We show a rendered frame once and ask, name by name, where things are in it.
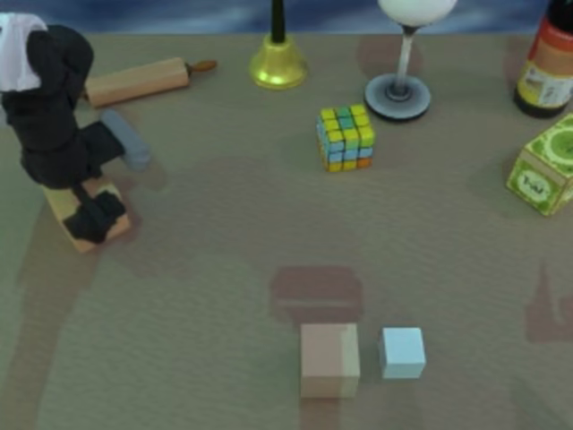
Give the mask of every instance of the sauce bottle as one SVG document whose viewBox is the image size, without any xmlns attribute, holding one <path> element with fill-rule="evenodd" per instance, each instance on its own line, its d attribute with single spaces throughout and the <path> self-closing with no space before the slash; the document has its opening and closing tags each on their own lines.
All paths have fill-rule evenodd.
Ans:
<svg viewBox="0 0 573 430">
<path fill-rule="evenodd" d="M 527 115 L 557 116 L 573 91 L 573 0 L 551 0 L 526 65 L 514 102 Z"/>
</svg>

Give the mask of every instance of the doll foot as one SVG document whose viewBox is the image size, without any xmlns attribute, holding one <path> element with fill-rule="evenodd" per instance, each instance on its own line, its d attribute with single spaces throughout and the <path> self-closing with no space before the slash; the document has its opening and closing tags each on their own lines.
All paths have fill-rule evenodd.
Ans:
<svg viewBox="0 0 573 430">
<path fill-rule="evenodd" d="M 124 148 L 125 165 L 136 172 L 145 170 L 151 162 L 150 146 L 113 109 L 106 109 L 100 120 Z"/>
</svg>

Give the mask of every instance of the figurine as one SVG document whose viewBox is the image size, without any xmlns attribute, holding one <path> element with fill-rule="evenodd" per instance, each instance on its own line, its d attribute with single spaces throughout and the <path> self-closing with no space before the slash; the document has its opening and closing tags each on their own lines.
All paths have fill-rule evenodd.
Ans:
<svg viewBox="0 0 573 430">
<path fill-rule="evenodd" d="M 0 93 L 21 164 L 45 191 L 71 190 L 76 212 L 60 220 L 73 239 L 101 244 L 125 207 L 109 186 L 90 193 L 85 185 L 100 180 L 101 167 L 116 158 L 145 169 L 150 149 L 115 111 L 79 128 L 74 109 L 93 59 L 90 43 L 75 30 L 33 14 L 0 13 Z"/>
</svg>

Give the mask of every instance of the table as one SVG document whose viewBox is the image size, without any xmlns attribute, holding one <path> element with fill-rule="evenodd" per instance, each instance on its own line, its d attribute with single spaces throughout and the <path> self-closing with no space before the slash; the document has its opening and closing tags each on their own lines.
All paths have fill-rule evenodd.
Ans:
<svg viewBox="0 0 573 430">
<path fill-rule="evenodd" d="M 573 428 L 573 208 L 544 219 L 504 187 L 552 123 L 510 101 L 530 38 L 419 37 L 431 111 L 374 121 L 374 166 L 338 174 L 315 117 L 360 102 L 397 36 L 297 36 L 312 75 L 288 92 L 250 81 L 260 35 L 90 40 L 94 75 L 171 56 L 220 67 L 118 108 L 155 161 L 108 166 L 136 229 L 95 254 L 73 250 L 0 131 L 3 430 Z M 327 317 L 320 277 L 353 303 L 330 317 L 359 320 L 363 382 L 355 400 L 300 405 L 296 325 Z M 382 382 L 378 331 L 404 324 L 423 328 L 428 366 Z"/>
</svg>

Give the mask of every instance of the rubik's cube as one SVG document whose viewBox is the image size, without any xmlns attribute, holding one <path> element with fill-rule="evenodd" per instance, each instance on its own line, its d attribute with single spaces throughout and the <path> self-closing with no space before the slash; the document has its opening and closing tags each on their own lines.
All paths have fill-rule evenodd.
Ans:
<svg viewBox="0 0 573 430">
<path fill-rule="evenodd" d="M 316 120 L 316 133 L 327 171 L 372 165 L 375 135 L 364 105 L 323 109 Z"/>
</svg>

